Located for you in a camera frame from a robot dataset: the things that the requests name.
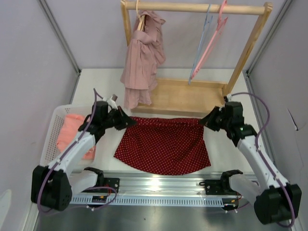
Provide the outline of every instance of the red skirt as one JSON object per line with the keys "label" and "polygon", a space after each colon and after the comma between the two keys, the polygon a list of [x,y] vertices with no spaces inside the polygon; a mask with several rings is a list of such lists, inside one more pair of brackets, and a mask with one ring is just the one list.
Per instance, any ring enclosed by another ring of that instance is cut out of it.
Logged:
{"label": "red skirt", "polygon": [[126,129],[115,152],[123,163],[149,173],[183,175],[211,166],[195,118],[139,118]]}

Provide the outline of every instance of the wooden rack base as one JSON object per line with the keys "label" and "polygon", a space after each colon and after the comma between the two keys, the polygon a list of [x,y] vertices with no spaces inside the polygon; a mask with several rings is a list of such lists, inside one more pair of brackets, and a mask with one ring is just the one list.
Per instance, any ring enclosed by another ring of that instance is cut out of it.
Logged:
{"label": "wooden rack base", "polygon": [[224,104],[226,82],[196,80],[188,85],[187,80],[158,78],[157,83],[151,93],[152,104],[140,103],[132,112],[204,117],[214,106]]}

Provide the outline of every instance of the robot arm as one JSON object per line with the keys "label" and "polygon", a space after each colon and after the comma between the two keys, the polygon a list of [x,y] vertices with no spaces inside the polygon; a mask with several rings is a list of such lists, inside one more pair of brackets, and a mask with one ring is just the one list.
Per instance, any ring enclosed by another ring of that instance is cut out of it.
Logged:
{"label": "robot arm", "polygon": [[78,129],[78,133],[68,147],[47,166],[37,166],[32,174],[31,201],[38,202],[39,191],[43,186],[40,204],[58,211],[69,205],[73,194],[89,187],[103,186],[103,171],[87,167],[73,177],[69,176],[83,155],[105,134],[108,128],[122,130],[136,124],[121,107],[115,103],[116,96],[103,98],[92,107],[92,121],[88,124],[88,115]]}
{"label": "robot arm", "polygon": [[255,145],[257,133],[251,125],[244,123],[243,106],[240,102],[226,102],[222,108],[215,107],[199,123],[214,131],[225,130],[227,137],[247,159],[257,177],[258,185],[248,180],[239,170],[224,172],[221,183],[227,190],[239,192],[254,205],[261,223],[291,219],[291,209],[278,179],[286,189],[297,217],[301,190],[297,184],[290,185],[265,152],[262,159]]}

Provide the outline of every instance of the plastic basket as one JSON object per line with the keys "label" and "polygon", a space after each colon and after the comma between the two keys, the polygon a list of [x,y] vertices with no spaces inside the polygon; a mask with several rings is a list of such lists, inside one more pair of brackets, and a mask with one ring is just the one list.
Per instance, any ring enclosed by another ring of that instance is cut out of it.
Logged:
{"label": "plastic basket", "polygon": [[[46,140],[44,143],[42,156],[40,159],[40,165],[46,166],[49,162],[54,160],[60,154],[60,151],[57,148],[57,139],[63,126],[65,116],[67,114],[79,114],[82,116],[86,116],[91,113],[91,108],[92,105],[69,104],[59,106],[53,111]],[[94,161],[95,157],[94,160],[81,160],[79,164],[74,168],[74,170],[83,170],[85,167],[93,166]]]}

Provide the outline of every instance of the blue hanger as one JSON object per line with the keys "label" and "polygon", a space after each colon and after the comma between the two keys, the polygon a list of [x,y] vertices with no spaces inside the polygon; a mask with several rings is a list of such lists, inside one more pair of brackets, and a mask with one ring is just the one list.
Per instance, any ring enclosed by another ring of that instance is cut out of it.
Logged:
{"label": "blue hanger", "polygon": [[205,39],[206,39],[206,35],[207,35],[207,30],[210,28],[211,23],[212,23],[212,20],[213,20],[213,16],[212,16],[211,19],[210,19],[209,21],[207,21],[207,16],[208,16],[208,12],[210,11],[210,8],[211,8],[211,4],[208,6],[208,9],[207,9],[207,12],[206,12],[205,22],[204,22],[204,25],[203,25],[202,35],[201,35],[201,39],[200,39],[200,42],[199,42],[197,54],[196,54],[196,57],[195,57],[194,62],[193,62],[193,67],[192,67],[191,74],[190,74],[190,76],[189,76],[188,84],[191,83],[193,71],[194,71],[194,69],[195,69],[196,66],[197,66],[197,61],[198,61],[199,58],[200,58],[201,49],[202,49],[202,47],[203,47],[203,45],[204,45],[204,43],[205,43]]}

